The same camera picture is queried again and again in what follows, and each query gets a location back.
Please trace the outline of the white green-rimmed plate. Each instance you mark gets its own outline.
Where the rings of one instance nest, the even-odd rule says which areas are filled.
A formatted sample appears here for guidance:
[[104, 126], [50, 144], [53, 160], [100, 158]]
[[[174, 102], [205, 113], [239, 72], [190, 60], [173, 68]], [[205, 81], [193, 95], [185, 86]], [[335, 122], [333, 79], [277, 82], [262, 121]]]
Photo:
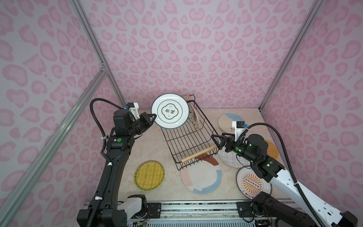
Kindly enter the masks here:
[[157, 115], [155, 123], [164, 129], [176, 129], [185, 124], [189, 110], [186, 98], [173, 93], [160, 95], [151, 107], [151, 113]]

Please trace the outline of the black wire dish rack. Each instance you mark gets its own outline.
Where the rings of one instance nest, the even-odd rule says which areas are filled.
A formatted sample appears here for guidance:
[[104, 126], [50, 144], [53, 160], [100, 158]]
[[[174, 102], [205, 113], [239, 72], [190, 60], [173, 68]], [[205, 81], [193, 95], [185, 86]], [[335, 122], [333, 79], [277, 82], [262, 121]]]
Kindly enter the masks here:
[[161, 129], [177, 170], [197, 163], [198, 157], [205, 159], [218, 154], [218, 148], [211, 138], [212, 134], [218, 134], [216, 129], [195, 99], [186, 98], [187, 103], [192, 103], [197, 111], [200, 130], [196, 131], [189, 119], [179, 128]]

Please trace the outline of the star patterned plate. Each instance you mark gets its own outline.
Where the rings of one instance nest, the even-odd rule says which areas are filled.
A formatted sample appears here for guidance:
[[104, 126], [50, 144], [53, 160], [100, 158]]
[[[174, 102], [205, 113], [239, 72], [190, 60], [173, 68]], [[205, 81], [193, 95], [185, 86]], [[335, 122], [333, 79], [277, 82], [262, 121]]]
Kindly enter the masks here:
[[194, 126], [195, 130], [199, 131], [200, 124], [197, 111], [195, 110], [192, 103], [188, 103], [188, 106], [189, 106], [189, 120], [192, 122], [192, 125]]

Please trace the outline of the yellow striped plate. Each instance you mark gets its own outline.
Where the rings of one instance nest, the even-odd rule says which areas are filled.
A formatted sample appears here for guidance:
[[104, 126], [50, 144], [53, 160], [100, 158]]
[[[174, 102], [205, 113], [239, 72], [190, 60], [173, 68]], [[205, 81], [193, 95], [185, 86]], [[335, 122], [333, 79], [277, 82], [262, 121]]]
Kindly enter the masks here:
[[149, 160], [142, 163], [136, 170], [134, 182], [143, 191], [151, 191], [158, 188], [165, 177], [164, 167], [160, 162]]

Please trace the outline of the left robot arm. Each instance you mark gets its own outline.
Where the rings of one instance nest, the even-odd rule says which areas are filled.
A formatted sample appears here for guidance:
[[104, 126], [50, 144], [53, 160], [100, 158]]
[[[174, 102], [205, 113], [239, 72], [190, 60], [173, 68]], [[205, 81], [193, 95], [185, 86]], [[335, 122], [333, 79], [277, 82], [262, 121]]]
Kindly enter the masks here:
[[93, 199], [87, 209], [80, 210], [77, 223], [81, 227], [125, 227], [133, 216], [148, 215], [147, 200], [142, 194], [132, 195], [122, 204], [118, 192], [135, 136], [150, 128], [156, 114], [142, 113], [139, 119], [127, 109], [114, 112], [114, 127], [106, 143], [106, 163]]

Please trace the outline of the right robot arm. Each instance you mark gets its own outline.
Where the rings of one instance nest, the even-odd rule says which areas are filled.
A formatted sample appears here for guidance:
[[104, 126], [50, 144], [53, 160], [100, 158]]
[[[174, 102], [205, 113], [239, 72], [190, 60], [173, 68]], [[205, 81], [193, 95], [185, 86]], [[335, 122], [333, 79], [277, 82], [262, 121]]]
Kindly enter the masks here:
[[255, 175], [281, 190], [302, 210], [299, 211], [273, 198], [265, 192], [258, 193], [251, 202], [256, 216], [269, 215], [294, 227], [356, 227], [358, 219], [351, 212], [341, 212], [305, 186], [276, 159], [267, 154], [268, 143], [258, 134], [251, 134], [239, 142], [230, 134], [212, 135], [218, 149], [234, 152], [250, 162]]

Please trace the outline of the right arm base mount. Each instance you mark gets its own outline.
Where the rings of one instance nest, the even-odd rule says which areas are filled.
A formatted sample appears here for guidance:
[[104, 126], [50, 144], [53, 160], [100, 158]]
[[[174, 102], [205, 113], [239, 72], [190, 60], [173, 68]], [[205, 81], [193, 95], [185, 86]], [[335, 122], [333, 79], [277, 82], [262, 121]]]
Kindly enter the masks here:
[[239, 201], [236, 203], [237, 212], [240, 218], [254, 218], [251, 208], [251, 201]]

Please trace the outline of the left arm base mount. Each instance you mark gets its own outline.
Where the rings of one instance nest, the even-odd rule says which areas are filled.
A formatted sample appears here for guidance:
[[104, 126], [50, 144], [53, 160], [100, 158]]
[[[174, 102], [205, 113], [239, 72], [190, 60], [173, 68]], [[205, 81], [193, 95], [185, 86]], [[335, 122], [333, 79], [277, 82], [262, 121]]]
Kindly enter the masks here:
[[148, 202], [145, 214], [135, 214], [130, 219], [158, 219], [161, 217], [161, 206], [159, 202]]

